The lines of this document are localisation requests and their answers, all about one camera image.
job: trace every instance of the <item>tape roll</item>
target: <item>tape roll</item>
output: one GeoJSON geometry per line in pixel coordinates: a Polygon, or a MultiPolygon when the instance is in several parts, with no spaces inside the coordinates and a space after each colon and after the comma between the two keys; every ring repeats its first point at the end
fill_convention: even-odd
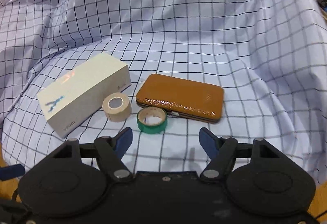
{"type": "Polygon", "coordinates": [[[122,93],[113,93],[106,97],[102,103],[102,109],[107,118],[115,123],[126,120],[132,113],[130,100],[122,93]]]}
{"type": "Polygon", "coordinates": [[[136,120],[137,126],[142,132],[147,134],[157,134],[166,129],[167,113],[163,109],[156,107],[144,108],[138,112],[136,120]],[[146,118],[150,116],[159,117],[161,121],[155,124],[145,123],[146,118]]]}

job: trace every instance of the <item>shiny textured leather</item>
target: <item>shiny textured leather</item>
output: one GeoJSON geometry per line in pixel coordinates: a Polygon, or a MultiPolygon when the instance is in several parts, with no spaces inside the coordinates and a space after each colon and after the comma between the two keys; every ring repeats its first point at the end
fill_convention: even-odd
{"type": "Polygon", "coordinates": [[[216,123],[224,90],[213,84],[151,74],[136,95],[141,107],[159,107],[167,114],[216,123]]]}

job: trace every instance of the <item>grid pattern fabric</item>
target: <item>grid pattern fabric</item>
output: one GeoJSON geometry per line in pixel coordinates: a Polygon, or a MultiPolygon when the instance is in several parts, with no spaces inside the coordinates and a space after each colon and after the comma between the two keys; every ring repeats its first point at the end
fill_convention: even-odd
{"type": "Polygon", "coordinates": [[[131,171],[200,172],[209,162],[198,141],[206,127],[239,142],[264,137],[322,183],[326,42],[315,0],[0,0],[4,158],[28,170],[62,144],[36,94],[107,52],[129,65],[132,115],[112,123],[100,109],[66,139],[89,143],[129,126],[133,143],[122,161],[131,171]],[[221,121],[168,118],[161,134],[141,133],[135,95],[152,73],[223,87],[221,121]]]}

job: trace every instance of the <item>green tape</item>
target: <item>green tape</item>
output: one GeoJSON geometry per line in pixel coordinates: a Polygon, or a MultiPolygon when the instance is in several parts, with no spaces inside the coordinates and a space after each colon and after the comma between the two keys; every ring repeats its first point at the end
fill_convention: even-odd
{"type": "Polygon", "coordinates": [[[138,128],[146,133],[146,134],[158,134],[162,131],[164,131],[166,129],[167,126],[167,114],[163,109],[160,108],[155,108],[155,107],[149,107],[149,108],[144,108],[141,109],[137,116],[136,116],[136,120],[137,120],[137,126],[138,128]],[[140,121],[139,116],[156,116],[159,117],[161,119],[163,119],[162,122],[158,123],[158,124],[144,124],[140,121]]]}

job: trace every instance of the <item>screw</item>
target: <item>screw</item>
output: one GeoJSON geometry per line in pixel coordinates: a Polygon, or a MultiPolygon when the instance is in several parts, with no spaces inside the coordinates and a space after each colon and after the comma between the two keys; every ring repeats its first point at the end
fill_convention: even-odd
{"type": "Polygon", "coordinates": [[[203,175],[206,178],[217,178],[219,176],[219,172],[217,170],[205,170],[203,175]]]}
{"type": "Polygon", "coordinates": [[[165,176],[162,178],[163,181],[170,181],[171,180],[171,177],[168,177],[168,176],[165,176]]]}
{"type": "Polygon", "coordinates": [[[130,172],[128,170],[116,170],[114,175],[117,178],[126,178],[130,175],[130,172]]]}

